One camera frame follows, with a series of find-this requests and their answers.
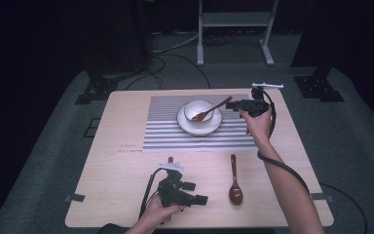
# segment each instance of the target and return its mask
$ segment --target white plate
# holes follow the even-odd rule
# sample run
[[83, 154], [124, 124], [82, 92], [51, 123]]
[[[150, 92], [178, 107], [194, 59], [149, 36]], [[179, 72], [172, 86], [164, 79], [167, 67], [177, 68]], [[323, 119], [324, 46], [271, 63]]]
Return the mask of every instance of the white plate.
[[186, 116], [184, 115], [184, 107], [183, 105], [177, 114], [177, 122], [178, 125], [186, 131], [187, 133], [193, 135], [207, 135], [214, 132], [221, 124], [221, 112], [217, 108], [214, 110], [214, 114], [211, 119], [205, 122], [193, 122], [191, 120], [187, 120]]

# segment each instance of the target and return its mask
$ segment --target gray carpet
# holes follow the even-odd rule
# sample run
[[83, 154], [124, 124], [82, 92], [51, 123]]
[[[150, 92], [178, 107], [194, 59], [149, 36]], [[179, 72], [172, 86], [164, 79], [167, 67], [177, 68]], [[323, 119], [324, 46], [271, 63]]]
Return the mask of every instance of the gray carpet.
[[[352, 196], [367, 216], [368, 233], [374, 233], [374, 114], [357, 94], [351, 80], [337, 69], [331, 71], [328, 80], [345, 102], [303, 99], [293, 76], [311, 75], [314, 69], [290, 68], [300, 35], [272, 35], [269, 47], [276, 63], [273, 67], [265, 64], [257, 43], [260, 37], [236, 36], [234, 42], [225, 46], [205, 47], [205, 66], [201, 70], [210, 86], [250, 90], [252, 82], [284, 84], [282, 94], [318, 180]], [[156, 37], [156, 45], [165, 48], [184, 39], [160, 35]], [[168, 54], [196, 62], [194, 46]], [[157, 74], [163, 89], [207, 88], [203, 74], [184, 58], [160, 58], [166, 62], [166, 67]], [[155, 58], [151, 71], [161, 65]], [[137, 77], [122, 81], [117, 90], [125, 89]], [[77, 74], [59, 100], [0, 211], [0, 233], [96, 233], [96, 228], [72, 229], [64, 224], [69, 208], [64, 198], [74, 193], [92, 144], [91, 138], [83, 137], [84, 132], [92, 118], [101, 117], [106, 103], [98, 100], [74, 105], [88, 83], [85, 71]], [[130, 90], [159, 87], [157, 80], [150, 76], [135, 82]], [[363, 233], [362, 215], [353, 202], [334, 189], [323, 186], [323, 190], [334, 199], [329, 206], [335, 222], [326, 232]], [[288, 232], [285, 228], [275, 231]]]

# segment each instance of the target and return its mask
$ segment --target forearm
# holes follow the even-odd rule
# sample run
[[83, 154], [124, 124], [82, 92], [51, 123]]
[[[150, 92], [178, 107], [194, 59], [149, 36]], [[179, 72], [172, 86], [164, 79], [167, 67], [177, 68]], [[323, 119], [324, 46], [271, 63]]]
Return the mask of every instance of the forearm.
[[[282, 162], [267, 139], [259, 139], [256, 144], [264, 157]], [[315, 204], [300, 181], [276, 165], [265, 162], [265, 167], [290, 230], [294, 233], [324, 233]]]

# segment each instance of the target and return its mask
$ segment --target white bowl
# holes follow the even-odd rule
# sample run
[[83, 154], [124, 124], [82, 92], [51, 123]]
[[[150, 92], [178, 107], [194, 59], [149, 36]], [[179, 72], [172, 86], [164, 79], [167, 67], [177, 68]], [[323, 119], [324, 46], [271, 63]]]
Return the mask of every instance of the white bowl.
[[[202, 112], [205, 112], [205, 111], [208, 111], [210, 110], [211, 108], [213, 107], [213, 105], [205, 100], [192, 100], [190, 102], [188, 102], [184, 108], [184, 115], [186, 117], [187, 120], [189, 121], [193, 121], [191, 120], [194, 116], [196, 116], [197, 114], [200, 114]], [[205, 119], [202, 120], [202, 122], [205, 122], [209, 119], [211, 119], [211, 117], [213, 116], [214, 114], [214, 110], [211, 110], [207, 116], [205, 117]]]

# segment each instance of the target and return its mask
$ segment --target wooden table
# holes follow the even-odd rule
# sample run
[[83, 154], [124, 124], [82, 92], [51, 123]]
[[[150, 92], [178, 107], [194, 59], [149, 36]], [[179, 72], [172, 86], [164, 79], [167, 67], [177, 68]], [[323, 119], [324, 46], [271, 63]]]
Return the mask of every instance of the wooden table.
[[[219, 129], [209, 136], [189, 135], [192, 137], [191, 142], [198, 145], [196, 149], [184, 150], [175, 147], [169, 150], [151, 150], [146, 146], [146, 136], [152, 131], [146, 126], [157, 120], [157, 116], [154, 117], [151, 113], [153, 110], [150, 109], [153, 100], [160, 105], [160, 101], [166, 99], [169, 101], [167, 106], [172, 105], [178, 109], [182, 106], [180, 103], [187, 100], [216, 97], [213, 100], [216, 101], [227, 96], [251, 98], [250, 92], [251, 89], [224, 89], [112, 93], [75, 192], [84, 195], [85, 199], [83, 202], [71, 202], [65, 219], [66, 225], [100, 227], [106, 223], [116, 223], [124, 227], [132, 226], [138, 219], [149, 176], [158, 169], [160, 163], [166, 163], [168, 157], [172, 156], [174, 162], [179, 162], [184, 167], [182, 181], [196, 183], [196, 190], [188, 193], [208, 196], [208, 202], [206, 206], [193, 205], [183, 213], [175, 214], [171, 222], [160, 228], [287, 226], [263, 162], [256, 157], [256, 149], [229, 148], [228, 145], [224, 145], [215, 146], [215, 150], [211, 150], [212, 146], [206, 146], [207, 137], [217, 134], [226, 136], [230, 129], [235, 129], [237, 137], [250, 137], [244, 134], [245, 125], [235, 127], [233, 123], [243, 120], [239, 118], [238, 112], [223, 110], [222, 107], [220, 109], [223, 122]], [[272, 144], [283, 161], [305, 179], [311, 193], [321, 193], [281, 92], [267, 92], [274, 101], [278, 113], [276, 128], [271, 138]], [[173, 101], [176, 98], [181, 98], [178, 103]], [[168, 122], [175, 121], [176, 113], [168, 116], [166, 107], [160, 108], [163, 108]], [[185, 134], [179, 127], [172, 128]], [[154, 134], [150, 138], [154, 143]], [[228, 195], [233, 182], [230, 163], [232, 153], [237, 155], [238, 182], [244, 196], [240, 206], [232, 205]], [[165, 171], [157, 174], [152, 192], [157, 188], [158, 182], [166, 176]], [[331, 225], [333, 216], [327, 202], [315, 200], [315, 205], [322, 225]]]

